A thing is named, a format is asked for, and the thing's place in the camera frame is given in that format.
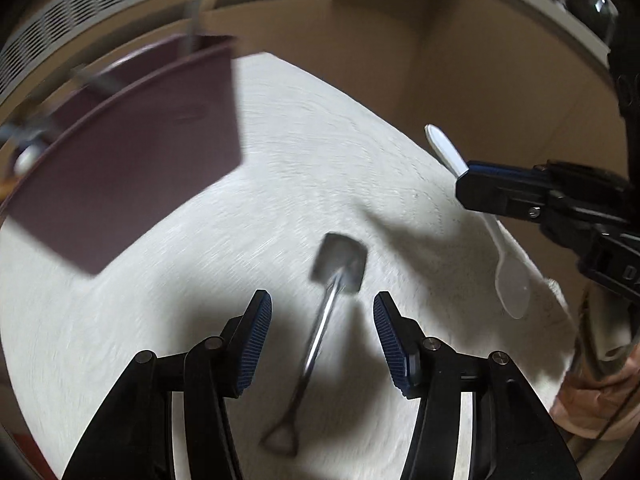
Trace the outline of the blue handled utensil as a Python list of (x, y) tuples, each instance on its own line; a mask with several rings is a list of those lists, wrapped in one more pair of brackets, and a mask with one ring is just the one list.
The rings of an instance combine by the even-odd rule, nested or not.
[(2, 142), (13, 141), (17, 144), (32, 143), (49, 130), (47, 124), (40, 119), (30, 120), (24, 124), (5, 122), (0, 127)]

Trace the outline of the white plastic spoon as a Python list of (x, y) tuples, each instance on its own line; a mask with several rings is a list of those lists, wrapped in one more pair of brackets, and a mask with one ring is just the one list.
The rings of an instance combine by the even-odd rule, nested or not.
[[(454, 144), (445, 133), (434, 125), (424, 127), (425, 136), (440, 162), (456, 177), (462, 177), (468, 170)], [(495, 289), (497, 296), (511, 318), (522, 318), (529, 306), (532, 285), (526, 265), (515, 257), (504, 236), (499, 222), (491, 214), (481, 214), (486, 229), (495, 244), (498, 263), (495, 270)]]

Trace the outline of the wooden spoon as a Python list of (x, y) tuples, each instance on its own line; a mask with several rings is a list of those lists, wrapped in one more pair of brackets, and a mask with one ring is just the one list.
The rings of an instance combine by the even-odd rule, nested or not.
[(14, 190), (15, 180), (13, 178), (4, 179), (0, 182), (0, 200), (3, 202)]

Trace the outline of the metal shovel-shaped spoon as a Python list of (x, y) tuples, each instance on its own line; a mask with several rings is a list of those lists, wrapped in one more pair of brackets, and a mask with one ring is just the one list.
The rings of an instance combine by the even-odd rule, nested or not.
[(297, 413), (309, 386), (329, 320), (338, 296), (355, 295), (360, 291), (367, 258), (368, 248), (359, 240), (335, 232), (326, 233), (323, 237), (314, 259), (310, 279), (314, 283), (324, 285), (324, 294), (307, 342), (302, 369), (292, 398), (282, 417), (260, 439), (260, 445), (269, 453), (285, 457), (297, 455), (299, 450)]

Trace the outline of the dark purple utensil caddy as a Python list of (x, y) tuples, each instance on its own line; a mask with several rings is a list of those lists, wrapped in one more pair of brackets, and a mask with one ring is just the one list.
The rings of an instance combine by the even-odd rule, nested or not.
[(119, 91), (83, 88), (52, 112), (61, 134), (1, 206), (89, 274), (242, 160), (232, 36), (158, 40), (107, 66)]

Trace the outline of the wooden chopstick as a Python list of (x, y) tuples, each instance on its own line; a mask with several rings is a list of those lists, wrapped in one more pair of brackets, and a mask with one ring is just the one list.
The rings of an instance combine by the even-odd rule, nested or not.
[(217, 0), (192, 0), (186, 6), (186, 30), (180, 41), (179, 55), (193, 54), (200, 46), (201, 41), (201, 17), (216, 6)]

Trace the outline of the metal spoon with white ball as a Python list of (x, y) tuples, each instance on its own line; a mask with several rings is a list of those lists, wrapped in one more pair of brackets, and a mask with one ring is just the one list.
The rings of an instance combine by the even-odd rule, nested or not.
[(30, 144), (27, 148), (24, 148), (24, 150), (16, 156), (13, 166), (14, 176), (21, 178), (27, 174), (35, 165), (42, 152), (43, 149), (36, 144)]

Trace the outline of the black thin utensil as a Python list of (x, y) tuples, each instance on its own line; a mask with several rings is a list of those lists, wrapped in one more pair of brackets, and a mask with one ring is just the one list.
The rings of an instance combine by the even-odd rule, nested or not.
[(122, 91), (122, 88), (124, 88), (124, 85), (114, 77), (92, 72), (88, 70), (88, 67), (85, 65), (73, 67), (70, 70), (70, 76), (84, 87), (102, 94), (102, 96), (114, 96), (114, 94)]

